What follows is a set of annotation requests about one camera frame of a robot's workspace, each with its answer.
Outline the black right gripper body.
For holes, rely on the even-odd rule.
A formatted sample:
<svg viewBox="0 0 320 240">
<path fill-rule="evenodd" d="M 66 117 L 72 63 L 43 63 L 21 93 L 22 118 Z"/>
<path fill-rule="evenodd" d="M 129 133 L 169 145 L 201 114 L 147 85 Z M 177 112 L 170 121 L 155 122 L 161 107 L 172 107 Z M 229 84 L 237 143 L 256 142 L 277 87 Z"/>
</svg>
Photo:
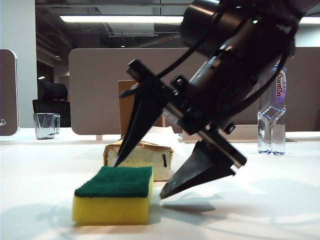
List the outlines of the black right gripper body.
<svg viewBox="0 0 320 240">
<path fill-rule="evenodd" d="M 217 147 L 233 162 L 241 167 L 246 163 L 246 158 L 233 148 L 218 130 L 222 129 L 229 134 L 234 125 L 230 117 L 223 116 L 218 111 L 219 90 L 214 84 L 214 77 L 224 73 L 223 60 L 210 57 L 190 79 L 177 75 L 170 85 L 162 82 L 161 78 L 172 72 L 194 52 L 186 51 L 165 70 L 155 75 L 140 60 L 132 60 L 128 64 L 127 73 L 147 91 L 147 95 L 162 108 L 162 114 L 167 113 L 177 125 L 189 134 L 199 134 L 206 144 Z"/>
</svg>

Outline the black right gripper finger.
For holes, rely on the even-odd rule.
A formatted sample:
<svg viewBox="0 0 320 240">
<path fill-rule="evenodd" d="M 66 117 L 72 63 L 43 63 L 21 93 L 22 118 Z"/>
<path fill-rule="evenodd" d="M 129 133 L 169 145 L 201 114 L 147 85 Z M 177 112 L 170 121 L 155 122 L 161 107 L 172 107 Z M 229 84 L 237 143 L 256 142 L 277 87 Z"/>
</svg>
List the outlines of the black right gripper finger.
<svg viewBox="0 0 320 240">
<path fill-rule="evenodd" d="M 119 82 L 119 106 L 120 106 L 120 125 L 124 138 L 117 153 L 114 166 L 119 166 L 137 146 L 140 140 L 151 129 L 154 123 L 162 114 L 163 109 L 156 105 L 156 102 L 147 95 L 147 91 L 135 82 Z M 134 95 L 134 102 L 130 120 L 126 132 L 124 132 L 124 110 L 128 108 L 126 97 Z"/>
<path fill-rule="evenodd" d="M 169 178 L 159 196 L 165 199 L 191 187 L 234 176 L 232 165 L 233 162 L 220 149 L 203 140 L 198 141 L 190 157 Z"/>
</svg>

